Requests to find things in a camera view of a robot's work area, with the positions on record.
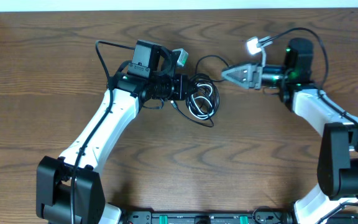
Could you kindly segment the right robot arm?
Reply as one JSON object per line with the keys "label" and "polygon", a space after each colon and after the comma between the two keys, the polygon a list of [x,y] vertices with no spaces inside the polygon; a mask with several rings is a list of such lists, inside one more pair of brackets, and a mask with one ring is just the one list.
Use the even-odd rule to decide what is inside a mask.
{"label": "right robot arm", "polygon": [[283,213],[281,223],[352,223],[340,217],[346,207],[358,207],[358,117],[333,102],[311,79],[313,43],[289,41],[283,65],[240,63],[221,76],[245,89],[278,88],[280,101],[306,120],[322,137],[318,183]]}

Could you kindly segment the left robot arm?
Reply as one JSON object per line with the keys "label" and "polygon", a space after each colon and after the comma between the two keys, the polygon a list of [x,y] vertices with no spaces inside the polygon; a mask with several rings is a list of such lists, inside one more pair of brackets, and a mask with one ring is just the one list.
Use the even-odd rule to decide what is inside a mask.
{"label": "left robot arm", "polygon": [[188,53],[138,40],[132,60],[107,78],[104,98],[89,123],[58,158],[45,156],[37,167],[35,212],[49,223],[119,223],[122,211],[106,202],[101,183],[106,161],[126,126],[144,103],[184,100],[196,86],[184,67]]}

